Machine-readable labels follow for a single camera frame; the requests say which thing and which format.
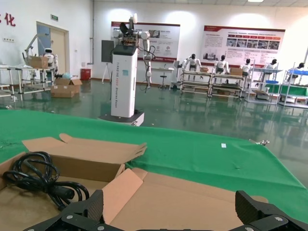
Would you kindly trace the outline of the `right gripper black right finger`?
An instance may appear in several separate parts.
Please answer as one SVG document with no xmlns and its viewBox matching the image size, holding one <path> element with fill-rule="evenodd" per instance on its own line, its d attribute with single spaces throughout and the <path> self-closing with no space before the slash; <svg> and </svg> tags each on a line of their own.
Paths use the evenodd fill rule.
<svg viewBox="0 0 308 231">
<path fill-rule="evenodd" d="M 307 231 L 308 225 L 273 204 L 259 202 L 245 191 L 235 193 L 235 211 L 243 223 L 236 231 Z"/>
</svg>

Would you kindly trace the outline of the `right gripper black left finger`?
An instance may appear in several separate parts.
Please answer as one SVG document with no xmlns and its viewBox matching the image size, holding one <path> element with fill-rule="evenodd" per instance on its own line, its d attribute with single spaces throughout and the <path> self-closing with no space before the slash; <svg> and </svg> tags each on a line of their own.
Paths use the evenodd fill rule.
<svg viewBox="0 0 308 231">
<path fill-rule="evenodd" d="M 88 199 L 70 203 L 59 215 L 26 228 L 27 231 L 93 231 L 104 224 L 103 191 Z"/>
</svg>

